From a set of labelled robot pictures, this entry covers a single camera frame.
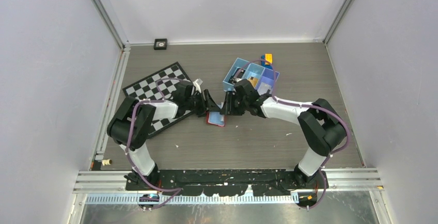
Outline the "red leather card holder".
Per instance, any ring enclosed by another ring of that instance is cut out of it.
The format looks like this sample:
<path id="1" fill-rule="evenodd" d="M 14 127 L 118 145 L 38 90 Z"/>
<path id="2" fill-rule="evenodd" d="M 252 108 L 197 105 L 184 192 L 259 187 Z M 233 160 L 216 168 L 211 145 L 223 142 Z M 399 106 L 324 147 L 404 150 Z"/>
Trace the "red leather card holder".
<path id="1" fill-rule="evenodd" d="M 225 116 L 221 115 L 220 112 L 209 112 L 206 117 L 206 123 L 209 125 L 224 127 Z"/>

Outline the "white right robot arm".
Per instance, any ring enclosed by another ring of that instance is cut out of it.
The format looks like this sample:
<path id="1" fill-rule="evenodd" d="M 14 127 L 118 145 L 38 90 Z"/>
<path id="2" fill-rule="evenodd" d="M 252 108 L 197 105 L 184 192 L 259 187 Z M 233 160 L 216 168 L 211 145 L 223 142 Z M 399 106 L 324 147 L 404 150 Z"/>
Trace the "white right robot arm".
<path id="1" fill-rule="evenodd" d="M 309 146 L 293 171 L 294 181 L 301 188 L 313 184 L 329 157 L 343 150 L 341 142 L 349 143 L 352 138 L 346 122 L 327 100 L 297 102 L 269 93 L 260 94 L 249 80 L 242 79 L 225 93 L 221 114 L 241 116 L 245 112 L 261 118 L 287 121 L 301 128 Z"/>

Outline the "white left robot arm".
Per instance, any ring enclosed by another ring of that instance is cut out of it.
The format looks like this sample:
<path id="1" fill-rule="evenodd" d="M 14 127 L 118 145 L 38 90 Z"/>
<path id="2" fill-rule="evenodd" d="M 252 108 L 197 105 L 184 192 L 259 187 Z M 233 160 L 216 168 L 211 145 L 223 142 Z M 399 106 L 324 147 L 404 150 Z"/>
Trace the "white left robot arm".
<path id="1" fill-rule="evenodd" d="M 220 106 L 211 98 L 208 90 L 201 90 L 198 82 L 180 81 L 170 95 L 159 100 L 125 97 L 107 127 L 107 134 L 126 154 L 133 174 L 146 190 L 158 185 L 158 166 L 147 148 L 153 122 L 178 119 L 186 112 L 200 117 L 209 112 L 219 112 Z"/>

